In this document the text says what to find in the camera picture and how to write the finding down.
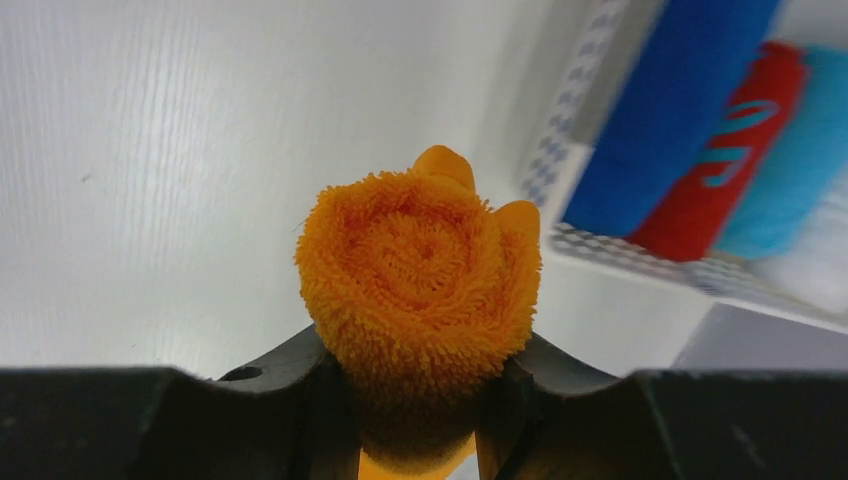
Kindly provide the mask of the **orange towel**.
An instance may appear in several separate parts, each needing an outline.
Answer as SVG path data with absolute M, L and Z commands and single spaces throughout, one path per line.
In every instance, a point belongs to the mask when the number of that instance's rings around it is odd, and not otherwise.
M 321 191 L 300 294 L 349 385 L 362 479 L 443 479 L 472 453 L 489 384 L 532 333 L 536 205 L 493 207 L 443 145 Z

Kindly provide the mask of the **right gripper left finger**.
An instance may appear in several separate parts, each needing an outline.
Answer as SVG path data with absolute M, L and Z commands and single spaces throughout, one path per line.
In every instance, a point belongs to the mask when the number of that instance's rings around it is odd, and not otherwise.
M 313 328 L 218 380 L 174 367 L 1 373 L 5 479 L 353 479 L 359 451 Z

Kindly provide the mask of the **blue microfiber towel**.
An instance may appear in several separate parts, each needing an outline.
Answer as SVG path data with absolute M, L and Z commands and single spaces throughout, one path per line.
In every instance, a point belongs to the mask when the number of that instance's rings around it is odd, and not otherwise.
M 561 216 L 626 237 L 695 164 L 779 11 L 776 0 L 666 2 Z

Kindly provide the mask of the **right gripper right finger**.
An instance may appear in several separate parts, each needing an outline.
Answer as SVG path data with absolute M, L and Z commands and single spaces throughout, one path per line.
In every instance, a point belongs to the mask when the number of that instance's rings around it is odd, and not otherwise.
M 541 336 L 488 389 L 484 479 L 843 479 L 843 371 L 638 370 L 617 378 Z

